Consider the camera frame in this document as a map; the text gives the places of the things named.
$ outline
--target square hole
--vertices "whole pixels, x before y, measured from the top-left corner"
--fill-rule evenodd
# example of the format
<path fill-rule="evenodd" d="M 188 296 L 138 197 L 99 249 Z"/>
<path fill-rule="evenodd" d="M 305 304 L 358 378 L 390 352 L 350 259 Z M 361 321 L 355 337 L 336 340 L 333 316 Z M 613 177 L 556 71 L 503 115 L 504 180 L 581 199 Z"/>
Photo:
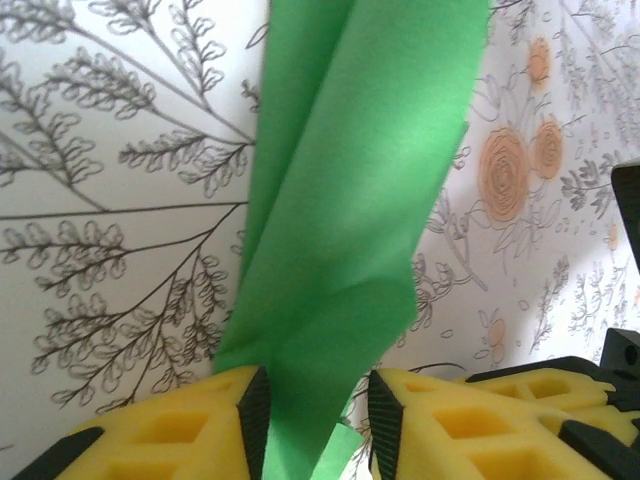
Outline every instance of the square hole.
<path fill-rule="evenodd" d="M 564 380 L 558 378 L 543 378 L 528 385 L 536 398 L 548 398 L 571 392 L 571 387 Z"/>
<path fill-rule="evenodd" d="M 491 389 L 491 393 L 501 395 L 503 397 L 520 398 L 518 388 L 513 384 L 500 385 Z"/>
<path fill-rule="evenodd" d="M 205 412 L 163 412 L 136 436 L 134 443 L 192 443 L 208 419 Z"/>
<path fill-rule="evenodd" d="M 497 414 L 485 408 L 440 410 L 433 416 L 453 439 L 488 437 L 514 432 Z"/>
<path fill-rule="evenodd" d="M 485 480 L 556 480 L 566 478 L 544 453 L 534 449 L 488 451 L 470 457 Z"/>
<path fill-rule="evenodd" d="M 412 393 L 429 393 L 435 391 L 435 388 L 431 385 L 425 385 L 422 382 L 407 382 L 404 384 L 405 388 Z"/>
<path fill-rule="evenodd" d="M 112 465 L 108 480 L 171 480 L 177 465 L 163 463 L 122 463 Z"/>

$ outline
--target black plastic bracket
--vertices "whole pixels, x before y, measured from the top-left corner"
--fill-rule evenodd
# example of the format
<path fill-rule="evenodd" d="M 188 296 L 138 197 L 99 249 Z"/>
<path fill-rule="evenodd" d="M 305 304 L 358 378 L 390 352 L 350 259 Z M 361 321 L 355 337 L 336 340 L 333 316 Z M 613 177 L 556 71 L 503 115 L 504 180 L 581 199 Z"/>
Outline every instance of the black plastic bracket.
<path fill-rule="evenodd" d="M 575 421 L 562 424 L 560 439 L 614 480 L 640 478 L 640 454 L 609 432 Z"/>
<path fill-rule="evenodd" d="M 394 480 L 400 458 L 404 407 L 375 370 L 369 374 L 368 409 L 380 478 Z"/>
<path fill-rule="evenodd" d="M 237 408 L 249 477 L 260 480 L 271 418 L 271 387 L 265 367 L 253 376 Z"/>
<path fill-rule="evenodd" d="M 92 427 L 58 440 L 49 450 L 13 477 L 13 480 L 55 480 L 103 433 L 103 428 Z"/>

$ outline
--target leaf illustration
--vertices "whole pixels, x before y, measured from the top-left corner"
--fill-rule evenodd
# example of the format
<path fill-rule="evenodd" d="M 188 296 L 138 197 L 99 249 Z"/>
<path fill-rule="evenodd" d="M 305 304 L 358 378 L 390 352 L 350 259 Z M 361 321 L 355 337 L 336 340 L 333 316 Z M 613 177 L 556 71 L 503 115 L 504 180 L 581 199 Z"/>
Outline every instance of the leaf illustration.
<path fill-rule="evenodd" d="M 145 165 L 147 172 L 157 172 L 165 165 L 174 171 L 180 165 L 187 165 L 212 147 L 206 146 L 207 137 L 200 134 L 175 130 L 163 134 L 152 143 L 139 142 L 138 146 L 128 143 L 118 155 L 120 163 L 129 168 Z"/>
<path fill-rule="evenodd" d="M 11 185 L 16 173 L 30 170 L 23 159 L 14 152 L 0 153 L 0 188 Z"/>
<path fill-rule="evenodd" d="M 480 323 L 484 328 L 489 328 L 489 317 L 484 310 L 478 310 L 478 314 L 480 315 Z"/>
<path fill-rule="evenodd" d="M 249 50 L 250 48 L 253 48 L 256 45 L 258 45 L 260 42 L 262 42 L 267 36 L 268 32 L 269 32 L 268 23 L 265 23 L 264 25 L 261 25 L 260 27 L 258 27 L 258 29 L 255 32 L 253 32 L 253 35 L 251 35 L 251 38 L 247 42 L 247 45 L 244 47 L 245 50 Z"/>
<path fill-rule="evenodd" d="M 69 282 L 74 279 L 80 290 L 87 291 L 105 280 L 107 273 L 115 279 L 122 277 L 126 270 L 124 256 L 131 251 L 122 247 L 124 236 L 120 227 L 112 224 L 103 233 L 95 221 L 89 221 L 83 231 L 81 236 L 68 220 L 60 222 L 57 234 L 33 222 L 26 225 L 25 233 L 8 228 L 3 232 L 8 247 L 0 253 L 5 254 L 5 263 L 13 263 L 25 255 L 31 270 L 50 263 L 50 275 L 38 276 L 36 284 L 44 291 L 55 290 L 60 297 L 70 292 Z"/>
<path fill-rule="evenodd" d="M 475 353 L 473 358 L 475 358 L 476 360 L 482 360 L 483 358 L 486 358 L 489 353 L 490 351 L 488 349 L 480 350 L 479 352 Z"/>
<path fill-rule="evenodd" d="M 260 92 L 257 86 L 250 86 L 249 80 L 242 81 L 242 98 L 250 98 L 253 100 L 253 105 L 249 108 L 252 113 L 258 113 L 260 111 Z"/>
<path fill-rule="evenodd" d="M 231 208 L 224 218 L 236 208 Z M 52 275 L 38 280 L 43 288 L 62 288 L 64 291 L 59 296 L 67 298 L 66 310 L 45 310 L 45 333 L 34 340 L 40 354 L 33 360 L 33 374 L 44 372 L 53 359 L 58 369 L 77 382 L 73 388 L 56 392 L 53 402 L 65 406 L 76 399 L 81 406 L 86 406 L 95 402 L 97 391 L 116 395 L 129 389 L 126 396 L 118 394 L 117 400 L 98 406 L 97 411 L 103 413 L 134 402 L 147 377 L 155 392 L 196 380 L 195 373 L 185 367 L 214 356 L 222 336 L 217 322 L 223 323 L 228 318 L 225 302 L 228 273 L 215 256 L 202 251 L 224 218 L 202 234 L 185 239 L 184 242 L 190 244 L 197 239 L 195 250 L 151 292 L 124 310 L 114 310 L 96 291 L 91 295 L 71 293 L 71 278 L 61 282 Z M 57 232 L 30 223 L 24 231 L 5 229 L 3 237 L 8 245 L 5 251 L 50 252 L 40 269 L 53 264 L 52 271 L 56 268 L 60 275 L 80 276 L 91 272 L 86 280 L 89 283 L 99 281 L 92 275 L 101 275 L 96 260 L 98 264 L 115 266 L 125 255 L 136 251 L 123 246 L 124 235 L 117 224 L 104 228 L 94 220 L 83 225 L 64 220 Z M 77 272 L 78 266 L 88 265 L 85 272 Z M 167 292 L 160 309 L 155 301 L 158 291 Z M 183 325 L 182 338 L 178 339 L 171 332 Z"/>
<path fill-rule="evenodd" d="M 560 206 L 562 205 L 562 200 L 556 200 L 551 204 L 549 210 L 547 210 L 547 215 L 544 217 L 544 221 L 542 222 L 543 227 L 549 228 L 553 225 L 558 219 L 558 215 L 560 215 Z"/>
<path fill-rule="evenodd" d="M 36 153 L 31 155 L 26 150 L 20 150 L 22 155 L 18 156 L 15 153 L 18 148 L 16 145 L 7 146 L 9 153 L 0 159 L 0 184 L 9 185 L 20 171 L 45 171 L 73 190 L 73 185 L 103 170 L 102 163 L 86 155 L 95 148 L 94 142 L 78 136 L 66 139 L 71 128 L 79 123 L 80 117 L 57 112 L 47 120 L 51 107 L 49 89 L 42 86 L 25 88 L 20 79 L 19 65 L 15 62 L 6 63 L 2 49 L 0 92 L 9 98 L 0 103 L 0 108 L 13 114 L 20 112 L 28 118 L 27 121 L 15 123 L 14 128 L 21 134 L 35 137 L 28 145 Z"/>
<path fill-rule="evenodd" d="M 570 170 L 568 177 L 561 177 L 562 194 L 570 199 L 574 211 L 583 209 L 587 203 L 595 207 L 595 214 L 601 219 L 608 211 L 614 200 L 614 193 L 610 182 L 610 172 L 613 167 L 624 160 L 616 150 L 614 155 L 602 156 L 604 162 L 600 165 L 585 159 L 577 170 Z M 589 202 L 588 195 L 593 195 Z"/>
<path fill-rule="evenodd" d="M 536 314 L 538 325 L 534 332 L 533 342 L 529 353 L 533 353 L 534 350 L 538 350 L 540 345 L 551 335 L 553 330 L 553 319 L 550 318 L 550 313 L 553 308 L 553 302 L 558 298 L 562 289 L 567 285 L 569 280 L 569 266 L 569 259 L 566 256 L 561 257 L 553 269 L 553 281 L 547 280 L 544 284 L 542 297 L 538 302 L 539 310 Z"/>
<path fill-rule="evenodd" d="M 46 86 L 61 90 L 65 100 L 80 108 L 116 110 L 118 120 L 132 118 L 140 110 L 154 110 L 153 85 L 142 84 L 137 73 L 125 70 L 119 58 L 108 59 L 102 53 L 91 57 L 83 47 L 64 64 L 54 65 Z"/>
<path fill-rule="evenodd" d="M 74 28 L 75 11 L 60 0 L 22 0 L 0 2 L 0 34 L 10 42 L 23 40 L 60 44 Z"/>
<path fill-rule="evenodd" d="M 183 0 L 181 5 L 172 4 L 169 12 L 176 25 L 171 30 L 171 37 L 178 46 L 178 61 L 195 80 L 197 92 L 202 97 L 224 78 L 224 73 L 215 69 L 212 62 L 222 57 L 227 48 L 214 40 L 207 40 L 215 27 L 211 19 L 197 17 L 194 20 L 190 17 L 190 10 L 198 3 Z"/>
<path fill-rule="evenodd" d="M 159 4 L 160 0 L 94 0 L 89 10 L 110 18 L 107 27 L 114 35 L 129 35 L 141 29 L 153 31 L 151 17 Z"/>
<path fill-rule="evenodd" d="M 493 249 L 493 253 L 498 253 L 509 247 L 514 242 L 514 232 L 516 230 L 517 223 L 512 223 L 508 227 L 502 230 L 500 238 Z"/>
<path fill-rule="evenodd" d="M 204 196 L 212 198 L 216 192 L 226 187 L 231 179 L 244 174 L 248 157 L 245 152 L 247 145 L 240 145 L 235 150 L 222 148 L 203 152 L 193 160 L 198 173 L 180 171 L 178 177 L 187 185 L 202 183 Z"/>

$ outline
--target floral wallpaper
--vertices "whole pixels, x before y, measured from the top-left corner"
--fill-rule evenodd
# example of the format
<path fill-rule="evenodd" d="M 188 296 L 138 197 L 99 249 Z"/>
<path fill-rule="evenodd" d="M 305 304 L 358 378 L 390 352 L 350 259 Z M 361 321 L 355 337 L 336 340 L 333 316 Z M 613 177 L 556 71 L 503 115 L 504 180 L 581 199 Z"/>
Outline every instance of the floral wallpaper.
<path fill-rule="evenodd" d="M 0 477 L 208 374 L 236 296 L 267 0 L 0 0 Z M 468 131 L 377 366 L 453 378 L 640 328 L 611 170 L 640 159 L 635 0 L 494 0 Z M 343 478 L 368 478 L 364 435 Z"/>

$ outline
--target green fabric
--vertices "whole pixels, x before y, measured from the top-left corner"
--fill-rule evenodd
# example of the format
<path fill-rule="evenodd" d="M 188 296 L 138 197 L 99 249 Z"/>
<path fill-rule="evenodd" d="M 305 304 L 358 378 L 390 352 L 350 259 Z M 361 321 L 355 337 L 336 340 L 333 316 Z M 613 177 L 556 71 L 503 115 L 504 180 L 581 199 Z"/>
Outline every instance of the green fabric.
<path fill-rule="evenodd" d="M 362 435 L 352 428 L 336 424 L 311 480 L 338 480 L 362 440 Z"/>
<path fill-rule="evenodd" d="M 352 5 L 353 0 L 280 0 L 271 9 L 242 277 L 253 259 Z"/>
<path fill-rule="evenodd" d="M 416 315 L 411 255 L 460 141 L 488 5 L 355 0 L 341 33 L 330 18 L 339 39 L 320 56 L 333 50 L 321 88 L 319 69 L 291 91 L 285 117 L 295 125 L 280 131 L 269 86 L 303 72 L 272 72 L 289 68 L 272 59 L 291 48 L 286 28 L 295 43 L 296 19 L 313 32 L 329 20 L 308 15 L 317 0 L 274 3 L 258 144 L 280 146 L 257 152 L 258 213 L 247 232 L 257 240 L 216 368 L 267 366 L 264 477 L 299 480 L 310 478 L 357 380 Z M 287 138 L 267 138 L 279 134 Z M 278 174 L 261 186 L 271 165 Z"/>

